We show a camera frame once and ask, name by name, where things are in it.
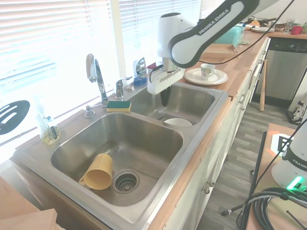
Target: yellow mug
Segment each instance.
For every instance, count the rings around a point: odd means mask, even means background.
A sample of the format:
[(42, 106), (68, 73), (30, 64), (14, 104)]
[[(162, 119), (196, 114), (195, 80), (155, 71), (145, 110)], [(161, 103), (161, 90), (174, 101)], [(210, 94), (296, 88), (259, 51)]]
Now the yellow mug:
[(95, 190), (103, 190), (112, 184), (112, 158), (98, 154), (79, 183)]

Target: chrome faucet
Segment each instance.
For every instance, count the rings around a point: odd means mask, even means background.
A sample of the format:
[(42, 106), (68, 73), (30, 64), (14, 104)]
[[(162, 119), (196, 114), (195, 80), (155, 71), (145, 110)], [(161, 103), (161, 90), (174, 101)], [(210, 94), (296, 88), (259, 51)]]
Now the chrome faucet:
[(88, 80), (90, 80), (90, 82), (96, 81), (98, 83), (98, 88), (101, 93), (101, 103), (98, 105), (94, 105), (91, 108), (98, 106), (106, 107), (109, 103), (109, 100), (106, 95), (106, 88), (104, 85), (104, 80), (102, 79), (102, 74), (98, 61), (93, 54), (88, 54), (86, 57), (86, 73), (87, 78)]
[(127, 78), (121, 78), (117, 82), (115, 82), (115, 97), (116, 98), (123, 98), (125, 96), (124, 94), (124, 84), (123, 80), (130, 80), (132, 77), (127, 77)]

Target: teal container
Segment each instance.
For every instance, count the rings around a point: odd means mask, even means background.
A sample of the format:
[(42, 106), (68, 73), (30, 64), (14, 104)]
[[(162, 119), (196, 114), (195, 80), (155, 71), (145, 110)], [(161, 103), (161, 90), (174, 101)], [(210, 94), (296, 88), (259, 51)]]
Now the teal container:
[(234, 26), (223, 34), (219, 39), (214, 43), (216, 44), (233, 44), (234, 47), (237, 47), (239, 43), (242, 42), (244, 33), (244, 27)]

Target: white bowl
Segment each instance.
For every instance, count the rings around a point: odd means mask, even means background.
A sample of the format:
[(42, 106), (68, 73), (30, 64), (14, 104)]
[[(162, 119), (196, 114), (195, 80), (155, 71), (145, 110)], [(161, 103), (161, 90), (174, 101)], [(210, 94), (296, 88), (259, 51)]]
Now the white bowl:
[(192, 123), (190, 121), (187, 121), (187, 120), (182, 119), (182, 118), (172, 118), (172, 119), (168, 119), (164, 122), (171, 124), (171, 125), (174, 125), (174, 126), (181, 126), (181, 127), (192, 126)]

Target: wall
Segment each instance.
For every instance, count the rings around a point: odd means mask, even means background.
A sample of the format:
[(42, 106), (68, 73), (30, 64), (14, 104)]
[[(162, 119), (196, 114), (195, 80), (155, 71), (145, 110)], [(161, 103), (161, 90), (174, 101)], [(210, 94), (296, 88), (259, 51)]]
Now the wall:
[[(274, 18), (278, 17), (281, 12), (287, 7), (291, 0), (279, 0), (269, 8), (256, 13), (254, 16), (259, 18)], [(304, 24), (307, 22), (307, 0), (295, 0), (289, 9), (281, 17), (280, 21), (285, 23), (287, 18), (295, 18), (296, 23)]]

